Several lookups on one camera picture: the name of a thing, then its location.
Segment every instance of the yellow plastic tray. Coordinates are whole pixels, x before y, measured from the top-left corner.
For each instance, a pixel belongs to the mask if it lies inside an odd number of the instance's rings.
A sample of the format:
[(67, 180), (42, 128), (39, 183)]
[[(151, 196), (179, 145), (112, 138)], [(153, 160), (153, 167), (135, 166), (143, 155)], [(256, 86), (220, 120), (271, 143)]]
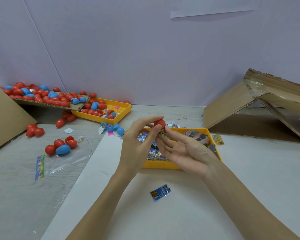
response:
[(131, 111), (131, 104), (107, 100), (107, 99), (103, 99), (103, 98), (96, 98), (96, 100), (97, 101), (104, 100), (105, 104), (107, 105), (107, 108), (112, 109), (116, 113), (116, 117), (113, 120), (110, 120), (110, 119), (107, 119), (104, 117), (99, 117), (99, 116), (95, 116), (95, 115), (88, 114), (88, 113), (82, 113), (79, 111), (72, 110), (71, 112), (80, 118), (96, 121), (99, 123), (104, 122), (107, 124), (115, 125)]
[[(196, 130), (198, 132), (208, 135), (208, 137), (210, 138), (209, 145), (212, 145), (212, 143), (213, 143), (212, 136), (208, 129), (204, 129), (204, 128), (171, 128), (171, 129), (173, 131), (177, 131), (183, 135), (185, 134), (185, 131), (193, 129), (193, 130)], [(222, 161), (217, 147), (216, 147), (216, 153), (218, 154), (220, 160)], [(148, 161), (148, 160), (143, 165), (143, 168), (181, 169), (171, 161)]]

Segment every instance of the forearm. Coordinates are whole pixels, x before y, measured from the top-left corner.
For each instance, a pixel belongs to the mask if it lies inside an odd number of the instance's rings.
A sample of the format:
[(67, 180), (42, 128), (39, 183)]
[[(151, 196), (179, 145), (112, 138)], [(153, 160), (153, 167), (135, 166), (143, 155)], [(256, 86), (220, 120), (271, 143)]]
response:
[(116, 172), (66, 240), (103, 239), (117, 204), (131, 179), (130, 176)]
[(204, 183), (244, 239), (300, 239), (272, 215), (223, 163), (210, 167)]

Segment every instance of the cardboard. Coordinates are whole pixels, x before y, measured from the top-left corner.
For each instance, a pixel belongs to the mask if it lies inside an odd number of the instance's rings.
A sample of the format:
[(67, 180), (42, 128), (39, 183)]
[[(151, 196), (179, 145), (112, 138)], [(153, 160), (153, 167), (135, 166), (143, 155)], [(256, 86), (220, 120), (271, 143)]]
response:
[(300, 142), (300, 84), (250, 68), (204, 108), (203, 121), (211, 132)]
[(23, 108), (0, 90), (0, 146), (26, 130), (28, 124), (36, 124)]
[[(88, 95), (82, 95), (82, 96), (84, 96), (87, 99), (87, 102), (90, 100), (90, 96)], [(25, 100), (19, 98), (13, 98), (13, 100), (16, 101), (17, 104), (34, 105), (34, 106), (40, 106), (46, 108), (68, 109), (68, 110), (75, 110), (75, 111), (80, 111), (84, 106), (84, 103), (78, 103), (78, 104), (71, 104), (69, 108), (66, 108), (66, 107), (57, 106), (53, 104), (40, 103), (37, 101)]]

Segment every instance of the person's right hand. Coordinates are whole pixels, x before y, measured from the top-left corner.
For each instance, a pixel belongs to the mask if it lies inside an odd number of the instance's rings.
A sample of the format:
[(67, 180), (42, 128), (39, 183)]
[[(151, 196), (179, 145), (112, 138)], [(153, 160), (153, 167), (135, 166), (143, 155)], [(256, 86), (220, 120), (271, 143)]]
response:
[(156, 137), (160, 153), (188, 173), (199, 176), (202, 180), (210, 167), (220, 160), (205, 145), (195, 139), (165, 127), (167, 137)]

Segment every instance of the wall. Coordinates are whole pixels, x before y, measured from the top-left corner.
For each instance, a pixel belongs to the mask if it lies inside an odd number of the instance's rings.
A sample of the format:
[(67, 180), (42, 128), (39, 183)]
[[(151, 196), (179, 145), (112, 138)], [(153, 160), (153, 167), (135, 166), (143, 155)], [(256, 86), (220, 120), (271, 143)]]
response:
[(204, 106), (250, 67), (300, 83), (300, 0), (175, 19), (170, 0), (24, 2), (68, 91)]
[(0, 85), (64, 86), (23, 0), (0, 0)]

